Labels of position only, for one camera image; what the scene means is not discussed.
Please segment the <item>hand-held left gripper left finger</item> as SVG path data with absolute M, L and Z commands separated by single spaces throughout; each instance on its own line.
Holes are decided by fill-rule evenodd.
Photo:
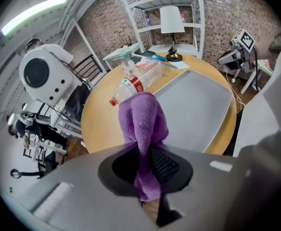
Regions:
M 112 164 L 130 143 L 72 159 L 10 198 L 10 210 L 33 231 L 155 231 L 137 189 Z

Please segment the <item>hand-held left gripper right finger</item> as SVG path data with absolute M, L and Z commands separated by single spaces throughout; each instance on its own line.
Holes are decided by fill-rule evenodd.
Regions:
M 192 165 L 189 185 L 166 196 L 164 231 L 281 231 L 281 131 Z

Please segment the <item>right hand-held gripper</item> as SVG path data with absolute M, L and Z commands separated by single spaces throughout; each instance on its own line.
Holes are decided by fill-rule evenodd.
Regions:
M 230 48 L 218 59 L 219 65 L 235 65 L 237 68 L 241 68 L 245 73 L 251 72 L 251 61 L 255 57 L 255 40 L 245 30 L 240 29 L 230 41 Z

